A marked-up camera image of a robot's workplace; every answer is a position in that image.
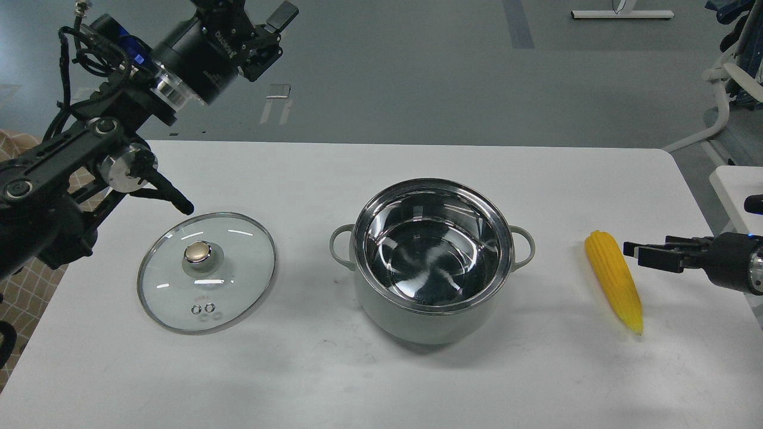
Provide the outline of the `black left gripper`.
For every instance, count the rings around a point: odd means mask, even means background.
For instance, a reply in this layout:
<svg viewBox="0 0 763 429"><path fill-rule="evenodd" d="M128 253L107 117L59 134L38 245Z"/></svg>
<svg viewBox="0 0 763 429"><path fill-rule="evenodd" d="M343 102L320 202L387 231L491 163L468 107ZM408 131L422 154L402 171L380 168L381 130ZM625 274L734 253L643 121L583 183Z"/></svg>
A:
<svg viewBox="0 0 763 429"><path fill-rule="evenodd" d="M152 58L209 105L240 75L255 82L281 57L281 33L298 15L284 1L253 24L245 1L191 1L196 13L181 21L152 51Z"/></svg>

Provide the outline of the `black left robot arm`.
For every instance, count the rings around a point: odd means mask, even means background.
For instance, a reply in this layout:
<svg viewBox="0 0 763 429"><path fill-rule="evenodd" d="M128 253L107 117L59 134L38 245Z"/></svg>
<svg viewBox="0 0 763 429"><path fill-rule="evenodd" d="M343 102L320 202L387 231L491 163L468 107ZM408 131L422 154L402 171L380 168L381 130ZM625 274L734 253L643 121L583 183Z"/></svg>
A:
<svg viewBox="0 0 763 429"><path fill-rule="evenodd" d="M155 47L108 14L60 27L63 100L43 141L2 162L2 279L38 259L58 269L92 255L97 230L127 196L160 199L190 215L191 201L156 169L139 128L175 123L189 101L210 105L237 76L254 82L281 56L281 35L298 15L284 1L264 24L243 1L195 1Z"/></svg>

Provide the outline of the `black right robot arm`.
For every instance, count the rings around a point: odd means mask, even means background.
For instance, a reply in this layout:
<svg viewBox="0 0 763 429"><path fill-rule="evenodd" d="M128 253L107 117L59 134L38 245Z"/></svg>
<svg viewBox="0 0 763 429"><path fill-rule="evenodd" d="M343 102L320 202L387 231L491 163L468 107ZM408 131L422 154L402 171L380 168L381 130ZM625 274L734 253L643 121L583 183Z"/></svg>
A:
<svg viewBox="0 0 763 429"><path fill-rule="evenodd" d="M762 294L762 237L724 232L715 237L666 236L664 244L624 242L622 252L638 265L682 273L701 269L712 284L754 296Z"/></svg>

